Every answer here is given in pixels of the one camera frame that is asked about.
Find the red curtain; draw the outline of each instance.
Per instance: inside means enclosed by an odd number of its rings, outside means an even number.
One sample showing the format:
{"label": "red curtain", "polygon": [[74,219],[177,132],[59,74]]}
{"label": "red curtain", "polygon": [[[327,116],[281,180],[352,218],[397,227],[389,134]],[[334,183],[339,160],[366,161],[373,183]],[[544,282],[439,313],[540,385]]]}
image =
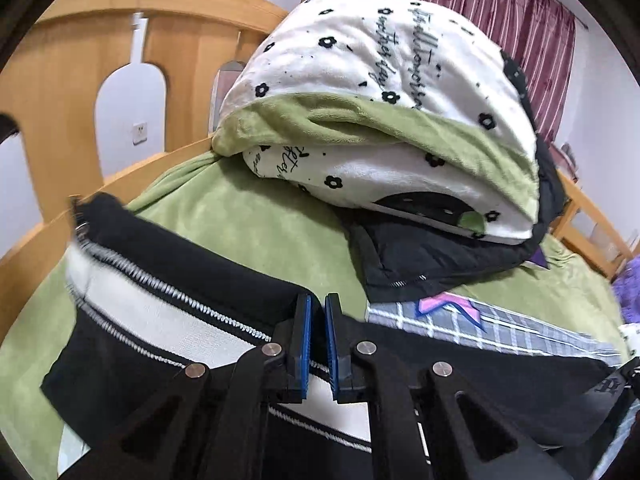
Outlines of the red curtain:
{"label": "red curtain", "polygon": [[524,70],[540,135],[556,138],[574,57],[575,18],[557,0],[425,0],[475,23]]}

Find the purple fabric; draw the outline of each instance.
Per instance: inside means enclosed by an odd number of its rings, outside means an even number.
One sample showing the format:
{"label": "purple fabric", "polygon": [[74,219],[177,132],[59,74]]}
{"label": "purple fabric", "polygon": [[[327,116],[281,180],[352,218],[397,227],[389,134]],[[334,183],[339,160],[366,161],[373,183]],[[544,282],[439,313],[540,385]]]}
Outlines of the purple fabric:
{"label": "purple fabric", "polygon": [[625,270],[613,282],[622,318],[627,323],[640,323],[640,256],[626,264]]}
{"label": "purple fabric", "polygon": [[533,253],[533,256],[530,257],[527,261],[531,262],[532,264],[536,264],[537,266],[542,267],[543,269],[549,268],[548,261],[545,258],[545,253],[542,252],[541,248],[537,248],[536,252]]}
{"label": "purple fabric", "polygon": [[432,298],[424,298],[418,302],[417,317],[426,316],[432,314],[436,310],[443,308],[444,306],[452,306],[460,314],[469,320],[469,322],[477,326],[483,332],[486,332],[482,327],[482,319],[480,311],[468,300],[462,296],[451,294],[450,292],[443,292]]}

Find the wooden bed frame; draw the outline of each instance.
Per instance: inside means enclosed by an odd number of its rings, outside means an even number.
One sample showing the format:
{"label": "wooden bed frame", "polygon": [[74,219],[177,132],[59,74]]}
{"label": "wooden bed frame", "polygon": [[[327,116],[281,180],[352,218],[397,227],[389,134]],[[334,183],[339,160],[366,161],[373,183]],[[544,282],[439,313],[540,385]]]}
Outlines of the wooden bed frame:
{"label": "wooden bed frame", "polygon": [[[143,60],[167,81],[164,153],[104,179],[94,106],[107,76],[129,62],[131,15],[149,18]],[[20,126],[43,221],[0,260],[0,343],[70,235],[68,197],[98,190],[128,202],[163,171],[210,149],[210,97],[220,66],[247,62],[286,12],[265,0],[56,0],[0,72],[0,112]],[[553,234],[611,278],[632,257],[602,213],[570,180]],[[571,225],[585,211],[620,256],[607,262]]]}

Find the white fabric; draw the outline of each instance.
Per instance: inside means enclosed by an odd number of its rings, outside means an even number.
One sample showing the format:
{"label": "white fabric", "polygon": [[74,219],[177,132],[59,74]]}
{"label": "white fabric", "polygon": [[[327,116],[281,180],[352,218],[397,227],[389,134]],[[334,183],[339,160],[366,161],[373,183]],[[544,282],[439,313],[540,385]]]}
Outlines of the white fabric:
{"label": "white fabric", "polygon": [[69,282],[99,313],[142,341],[209,368],[235,363],[254,346],[156,298],[76,243],[66,250]]}
{"label": "white fabric", "polygon": [[[376,210],[460,235],[469,234],[458,227],[461,215],[472,215],[483,224],[482,239],[498,243],[531,236],[531,222],[492,186],[450,164],[432,167],[410,144],[256,146],[242,156],[256,175],[296,183],[333,205]],[[392,197],[404,193],[421,194]],[[385,197],[390,202],[376,204]]]}
{"label": "white fabric", "polygon": [[618,328],[631,357],[640,356],[640,323],[627,323]]}
{"label": "white fabric", "polygon": [[[469,126],[478,126],[478,115],[490,112],[496,127],[489,135],[534,160],[536,138],[503,73],[500,47],[453,10],[411,2],[416,0],[300,4],[252,55],[222,103],[221,121],[259,99],[255,88],[263,83],[269,86],[265,96],[330,92],[382,102],[382,91],[388,90],[399,95],[399,105]],[[384,9],[392,13],[378,12]],[[322,38],[334,38],[335,44],[321,48]],[[358,86],[365,81],[367,86]]]}
{"label": "white fabric", "polygon": [[[69,244],[65,263],[67,279],[76,293],[101,316],[149,345],[210,368],[235,363],[244,352],[254,348],[148,293],[113,267],[92,259],[76,242]],[[307,400],[284,406],[332,430],[370,442],[366,403],[338,405],[332,398],[329,383],[318,377],[309,377]],[[87,444],[65,426],[58,453],[58,472],[68,469],[88,449]]]}
{"label": "white fabric", "polygon": [[[224,121],[261,98],[301,92],[358,96],[437,114],[478,128],[479,135],[523,155],[535,167],[536,135],[520,105],[521,96],[504,75],[500,47],[464,16],[436,4],[415,0],[300,4],[254,53],[225,97],[220,115]],[[484,114],[494,127],[482,127]],[[299,155],[301,146],[291,148]],[[537,198],[528,201],[525,214],[490,183],[449,164],[430,165],[425,160],[428,154],[410,146],[304,149],[310,156],[296,160],[291,160],[290,152],[287,157],[282,146],[266,152],[252,148],[244,158],[258,176],[302,184],[329,203],[383,210],[457,234],[486,235],[489,241],[519,244],[531,236],[537,220]],[[319,153],[326,155],[319,158]],[[329,176],[340,178],[343,188],[325,186]],[[476,227],[374,204],[405,192],[453,196],[462,201],[462,209],[476,212]]]}

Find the green fleece bedsheet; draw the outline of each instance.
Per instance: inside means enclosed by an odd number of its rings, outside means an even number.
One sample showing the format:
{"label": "green fleece bedsheet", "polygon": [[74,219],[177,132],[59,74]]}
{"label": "green fleece bedsheet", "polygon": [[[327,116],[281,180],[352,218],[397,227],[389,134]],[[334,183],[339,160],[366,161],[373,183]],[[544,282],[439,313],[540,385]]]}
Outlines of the green fleece bedsheet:
{"label": "green fleece bedsheet", "polygon": [[[169,170],[129,208],[233,261],[306,286],[320,298],[338,292],[347,314],[364,316],[366,297],[329,206],[286,182],[257,178],[241,157],[216,161],[207,153],[191,159]],[[552,270],[519,268],[455,292],[590,333],[626,352],[606,281],[555,240],[548,237],[543,249]],[[57,476],[63,423],[40,383],[74,322],[60,264],[0,347],[0,431],[34,480]]]}

